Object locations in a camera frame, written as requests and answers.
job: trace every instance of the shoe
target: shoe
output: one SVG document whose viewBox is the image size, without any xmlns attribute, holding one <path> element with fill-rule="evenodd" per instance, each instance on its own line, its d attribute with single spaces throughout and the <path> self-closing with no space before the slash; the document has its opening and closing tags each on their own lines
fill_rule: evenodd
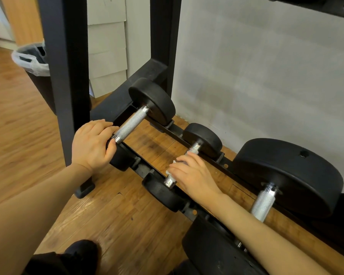
<svg viewBox="0 0 344 275">
<path fill-rule="evenodd" d="M 95 275 L 98 252 L 96 243 L 83 239 L 71 244 L 60 259 L 71 275 Z"/>
</svg>

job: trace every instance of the weight plate hole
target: weight plate hole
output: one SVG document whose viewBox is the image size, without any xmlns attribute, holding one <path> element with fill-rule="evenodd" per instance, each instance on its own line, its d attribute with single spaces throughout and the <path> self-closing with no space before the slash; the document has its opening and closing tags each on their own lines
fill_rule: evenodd
<svg viewBox="0 0 344 275">
<path fill-rule="evenodd" d="M 299 155 L 300 155 L 301 157 L 303 157 L 303 158 L 306 158 L 306 157 L 308 157 L 310 154 L 309 154 L 308 151 L 303 150 L 303 151 L 301 151 L 301 152 L 299 153 Z"/>
</svg>

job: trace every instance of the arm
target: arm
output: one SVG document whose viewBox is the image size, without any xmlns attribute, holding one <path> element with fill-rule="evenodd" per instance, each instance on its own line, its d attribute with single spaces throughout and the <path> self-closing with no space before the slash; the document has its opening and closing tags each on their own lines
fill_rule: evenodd
<svg viewBox="0 0 344 275">
<path fill-rule="evenodd" d="M 182 189 L 238 237 L 270 275 L 328 275 L 318 263 L 223 194 L 200 157 L 177 157 L 168 171 Z"/>
<path fill-rule="evenodd" d="M 74 136 L 72 163 L 58 174 L 0 204 L 0 274 L 21 274 L 77 187 L 111 161 L 116 126 L 83 125 Z"/>
</svg>

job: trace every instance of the hand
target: hand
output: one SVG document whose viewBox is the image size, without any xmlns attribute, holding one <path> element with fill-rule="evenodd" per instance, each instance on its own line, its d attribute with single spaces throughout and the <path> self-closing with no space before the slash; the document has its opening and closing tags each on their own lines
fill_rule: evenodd
<svg viewBox="0 0 344 275">
<path fill-rule="evenodd" d="M 91 174 L 110 163 L 116 152 L 115 139 L 105 144 L 118 129 L 112 122 L 105 120 L 90 121 L 75 133 L 72 146 L 72 163 L 86 167 Z"/>
<path fill-rule="evenodd" d="M 222 194 L 213 180 L 204 161 L 196 154 L 188 152 L 187 155 L 177 157 L 178 161 L 170 164 L 169 173 L 181 185 L 181 188 L 194 201 L 208 208 L 213 199 Z"/>
</svg>

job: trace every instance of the baseboard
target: baseboard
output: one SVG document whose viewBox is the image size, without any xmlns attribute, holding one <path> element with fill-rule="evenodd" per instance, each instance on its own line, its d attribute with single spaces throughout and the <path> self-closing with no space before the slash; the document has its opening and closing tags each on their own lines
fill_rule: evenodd
<svg viewBox="0 0 344 275">
<path fill-rule="evenodd" d="M 2 38 L 0 38 L 0 47 L 10 49 L 10 50 L 18 49 L 18 46 L 16 45 L 14 41 L 4 40 Z"/>
</svg>

